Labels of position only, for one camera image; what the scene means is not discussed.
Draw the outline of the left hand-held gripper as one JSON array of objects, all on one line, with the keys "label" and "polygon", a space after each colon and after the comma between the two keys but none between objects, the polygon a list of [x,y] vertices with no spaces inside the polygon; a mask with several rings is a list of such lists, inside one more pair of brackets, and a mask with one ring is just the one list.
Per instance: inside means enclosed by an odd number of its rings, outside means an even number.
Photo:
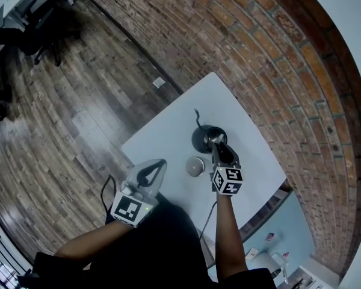
[{"label": "left hand-held gripper", "polygon": [[135,165],[117,190],[110,215],[137,228],[158,205],[159,193],[167,170],[164,159],[147,160]]}]

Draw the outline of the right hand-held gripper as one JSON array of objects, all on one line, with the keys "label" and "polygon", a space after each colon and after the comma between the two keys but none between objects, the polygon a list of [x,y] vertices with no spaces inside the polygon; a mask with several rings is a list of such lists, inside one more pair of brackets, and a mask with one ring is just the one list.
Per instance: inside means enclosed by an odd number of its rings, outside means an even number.
[{"label": "right hand-held gripper", "polygon": [[244,183],[244,174],[239,156],[225,141],[212,145],[212,165],[212,191],[225,196],[237,194]]}]

